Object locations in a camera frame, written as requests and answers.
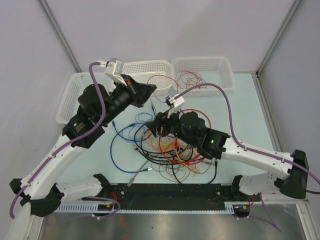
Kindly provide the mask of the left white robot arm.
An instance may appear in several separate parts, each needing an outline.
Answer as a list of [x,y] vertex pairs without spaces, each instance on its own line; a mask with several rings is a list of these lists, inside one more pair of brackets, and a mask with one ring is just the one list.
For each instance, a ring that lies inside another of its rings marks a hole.
[[150,83],[139,83],[122,74],[123,83],[116,83],[108,93],[95,75],[93,83],[79,96],[76,114],[62,129],[56,144],[41,163],[26,177],[14,178],[9,186],[21,206],[30,206],[31,215],[46,217],[62,203],[78,199],[105,200],[110,196],[110,183],[101,173],[71,184],[58,178],[71,163],[88,150],[104,133],[108,124],[127,107],[141,108],[157,89]]

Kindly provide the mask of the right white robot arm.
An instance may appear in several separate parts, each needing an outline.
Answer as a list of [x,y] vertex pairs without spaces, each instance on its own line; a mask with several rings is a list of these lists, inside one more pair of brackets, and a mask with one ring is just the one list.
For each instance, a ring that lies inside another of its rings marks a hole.
[[180,113],[182,97],[168,96],[166,102],[170,109],[159,112],[154,120],[146,123],[154,137],[173,135],[208,160],[229,160],[264,171],[252,176],[235,176],[230,188],[235,200],[270,192],[280,192],[293,199],[306,198],[309,166],[305,152],[270,151],[247,144],[233,134],[207,127],[205,120],[194,111]]

